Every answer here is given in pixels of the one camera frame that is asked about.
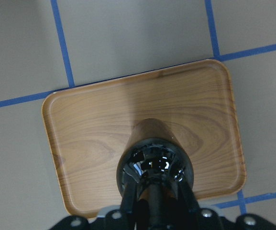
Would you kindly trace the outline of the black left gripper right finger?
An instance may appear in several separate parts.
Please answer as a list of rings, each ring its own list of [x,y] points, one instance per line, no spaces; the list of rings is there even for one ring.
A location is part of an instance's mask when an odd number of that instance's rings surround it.
[[[177,183],[177,186],[177,197],[181,209],[185,213],[189,214],[195,214],[196,212],[198,212],[200,209],[199,203],[195,198],[195,195],[189,184],[186,181],[182,180]]]

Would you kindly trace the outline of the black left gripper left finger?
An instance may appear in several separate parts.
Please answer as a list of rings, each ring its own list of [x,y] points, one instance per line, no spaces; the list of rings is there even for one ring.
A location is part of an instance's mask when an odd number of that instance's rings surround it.
[[[127,215],[133,215],[137,202],[137,184],[127,183],[122,195],[122,201],[120,206],[121,213]]]

